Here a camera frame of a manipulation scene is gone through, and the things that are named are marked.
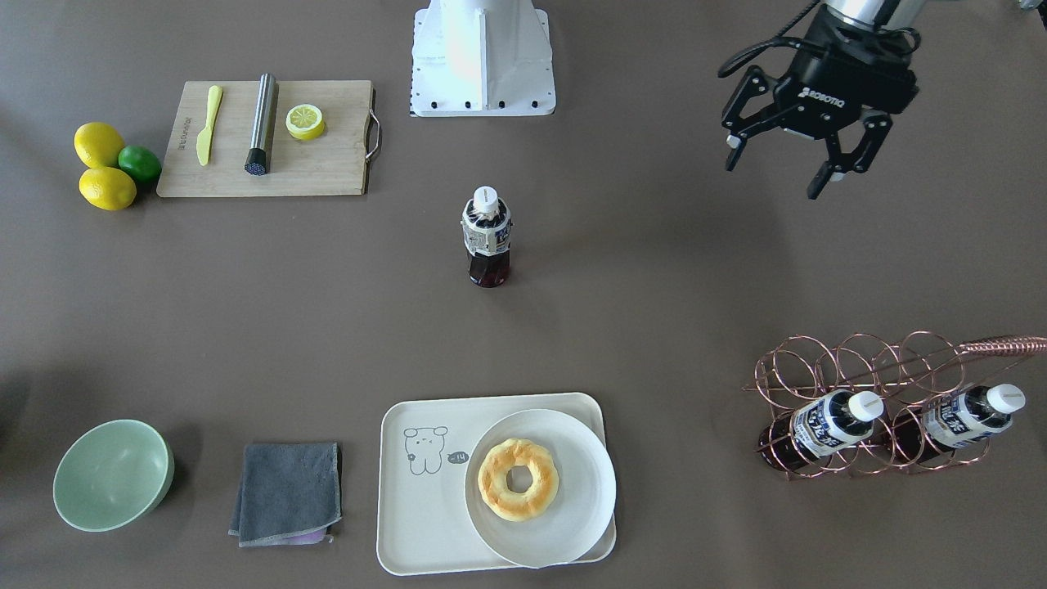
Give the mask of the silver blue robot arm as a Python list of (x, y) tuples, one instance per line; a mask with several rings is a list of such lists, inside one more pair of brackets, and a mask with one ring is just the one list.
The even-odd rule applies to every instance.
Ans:
[(920, 1), (814, 1), (807, 33), (783, 27), (766, 41), (730, 56), (717, 74), (744, 70), (721, 115), (736, 167), (749, 139), (783, 129), (823, 141), (826, 161), (807, 188), (811, 199), (827, 183), (871, 167), (892, 128), (919, 93), (911, 69), (921, 37), (913, 19)]

